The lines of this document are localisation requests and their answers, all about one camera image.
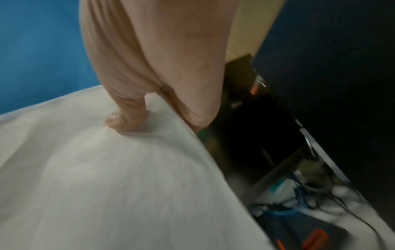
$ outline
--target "white object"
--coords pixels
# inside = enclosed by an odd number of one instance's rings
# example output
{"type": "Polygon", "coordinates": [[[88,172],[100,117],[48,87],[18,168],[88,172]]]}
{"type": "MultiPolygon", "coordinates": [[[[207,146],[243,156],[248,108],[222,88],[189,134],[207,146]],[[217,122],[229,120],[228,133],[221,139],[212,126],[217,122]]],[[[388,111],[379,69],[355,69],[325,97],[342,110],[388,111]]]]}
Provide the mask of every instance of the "white object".
{"type": "Polygon", "coordinates": [[[139,132],[102,87],[0,116],[0,249],[266,250],[267,236],[156,94],[139,132]]]}

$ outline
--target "white sheet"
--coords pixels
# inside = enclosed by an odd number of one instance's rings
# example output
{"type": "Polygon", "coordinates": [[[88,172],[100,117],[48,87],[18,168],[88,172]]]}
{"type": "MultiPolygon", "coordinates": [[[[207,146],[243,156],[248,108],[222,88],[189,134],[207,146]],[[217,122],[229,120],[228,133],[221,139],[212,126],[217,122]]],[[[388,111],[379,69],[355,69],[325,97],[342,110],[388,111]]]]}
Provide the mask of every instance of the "white sheet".
{"type": "Polygon", "coordinates": [[[209,153],[156,94],[139,132],[102,87],[0,116],[0,249],[265,250],[209,153]]]}

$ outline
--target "blue wall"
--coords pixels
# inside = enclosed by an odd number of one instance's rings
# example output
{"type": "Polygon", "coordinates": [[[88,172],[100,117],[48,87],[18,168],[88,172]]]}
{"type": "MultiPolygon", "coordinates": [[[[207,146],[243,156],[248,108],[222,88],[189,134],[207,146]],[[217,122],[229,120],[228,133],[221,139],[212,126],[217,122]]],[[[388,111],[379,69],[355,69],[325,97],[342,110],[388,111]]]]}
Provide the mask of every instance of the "blue wall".
{"type": "Polygon", "coordinates": [[[98,85],[78,0],[0,0],[0,114],[98,85]]]}

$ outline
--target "blue surface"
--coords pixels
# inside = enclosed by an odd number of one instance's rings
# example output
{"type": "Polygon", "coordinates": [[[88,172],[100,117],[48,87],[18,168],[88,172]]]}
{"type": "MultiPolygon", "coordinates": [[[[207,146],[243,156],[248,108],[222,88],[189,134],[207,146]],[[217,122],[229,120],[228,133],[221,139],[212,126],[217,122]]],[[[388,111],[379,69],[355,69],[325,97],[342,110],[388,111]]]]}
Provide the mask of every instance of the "blue surface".
{"type": "Polygon", "coordinates": [[[0,114],[99,84],[82,43],[78,5],[0,1],[0,114]]]}

